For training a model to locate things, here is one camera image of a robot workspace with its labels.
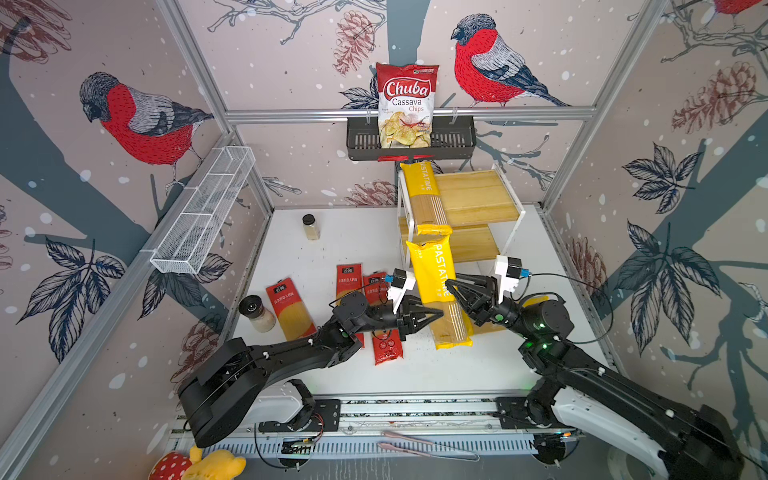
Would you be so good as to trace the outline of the yellow spaghetti bag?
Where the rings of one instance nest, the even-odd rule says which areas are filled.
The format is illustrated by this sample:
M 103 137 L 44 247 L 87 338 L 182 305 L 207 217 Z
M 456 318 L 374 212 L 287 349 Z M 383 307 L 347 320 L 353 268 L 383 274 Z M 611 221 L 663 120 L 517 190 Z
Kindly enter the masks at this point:
M 433 166 L 429 161 L 401 166 L 418 235 L 448 236 L 449 225 Z
M 538 305 L 540 303 L 549 301 L 550 299 L 551 297 L 547 294 L 536 294 L 536 295 L 528 295 L 524 297 L 521 301 L 514 300 L 515 302 L 519 303 L 520 306 L 522 307 L 522 319 L 521 319 L 522 333 L 518 334 L 519 336 L 526 337 L 532 332 L 532 330 L 525 323 L 524 315 L 525 314 L 531 315 L 533 313 L 534 305 Z
M 430 324 L 437 349 L 473 345 L 473 328 L 446 286 L 447 280 L 456 279 L 449 239 L 447 235 L 423 243 L 405 242 L 422 303 L 443 313 Z

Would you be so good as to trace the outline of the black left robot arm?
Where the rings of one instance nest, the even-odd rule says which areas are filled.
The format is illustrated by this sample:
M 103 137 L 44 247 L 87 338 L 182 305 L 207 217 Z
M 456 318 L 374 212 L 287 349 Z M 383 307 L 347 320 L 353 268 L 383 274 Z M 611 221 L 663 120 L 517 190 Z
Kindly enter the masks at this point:
M 303 338 L 272 345 L 247 345 L 233 338 L 181 383 L 178 397 L 195 444 L 210 447 L 240 426 L 259 393 L 300 373 L 346 362 L 362 348 L 362 332 L 395 330 L 404 340 L 444 312 L 412 295 L 398 307 L 372 306 L 359 291 L 333 302 L 332 315 Z

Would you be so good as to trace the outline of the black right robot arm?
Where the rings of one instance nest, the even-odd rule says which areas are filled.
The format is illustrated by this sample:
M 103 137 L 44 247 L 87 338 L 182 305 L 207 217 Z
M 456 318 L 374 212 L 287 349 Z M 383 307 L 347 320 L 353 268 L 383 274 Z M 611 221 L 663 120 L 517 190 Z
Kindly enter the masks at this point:
M 478 326 L 493 323 L 523 340 L 518 351 L 539 379 L 517 401 L 518 422 L 563 425 L 597 437 L 667 479 L 738 479 L 744 455 L 725 417 L 694 410 L 642 387 L 568 340 L 573 329 L 554 293 L 514 300 L 493 277 L 459 274 L 448 291 Z

